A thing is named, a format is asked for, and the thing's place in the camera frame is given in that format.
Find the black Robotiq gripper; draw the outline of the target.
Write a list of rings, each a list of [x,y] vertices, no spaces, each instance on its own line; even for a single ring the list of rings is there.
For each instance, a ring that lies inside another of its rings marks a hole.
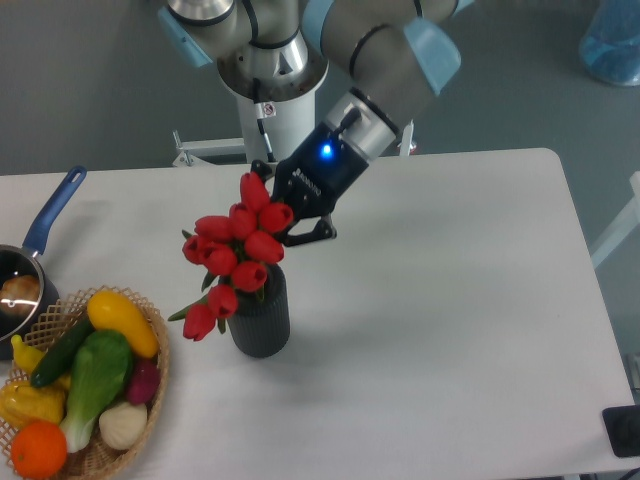
[[[338,199],[368,168],[368,160],[351,138],[350,128],[318,125],[292,155],[278,163],[254,160],[249,173],[251,192],[272,193],[288,205],[296,220],[320,217],[308,232],[283,237],[285,247],[336,238],[332,213]]]

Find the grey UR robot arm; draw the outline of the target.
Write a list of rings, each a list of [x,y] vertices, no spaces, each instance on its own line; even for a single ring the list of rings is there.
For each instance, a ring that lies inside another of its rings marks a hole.
[[[167,1],[159,23],[191,65],[237,100],[247,160],[303,234],[333,238],[338,199],[461,65],[441,22],[461,1]]]

